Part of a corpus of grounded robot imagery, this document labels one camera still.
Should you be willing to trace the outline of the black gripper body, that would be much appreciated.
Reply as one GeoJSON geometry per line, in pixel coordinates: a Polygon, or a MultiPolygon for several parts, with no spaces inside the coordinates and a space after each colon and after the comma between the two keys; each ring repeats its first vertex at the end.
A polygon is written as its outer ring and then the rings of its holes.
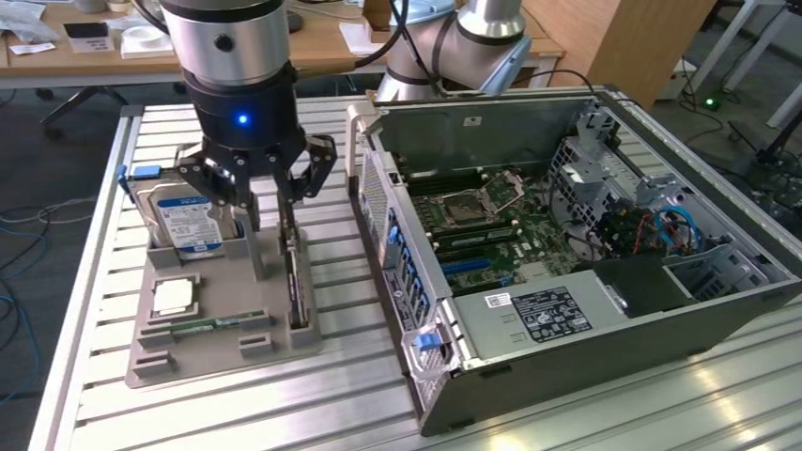
{"type": "Polygon", "coordinates": [[[233,149],[305,150],[291,64],[243,86],[210,85],[191,72],[183,74],[202,130],[214,143],[233,149]]]}

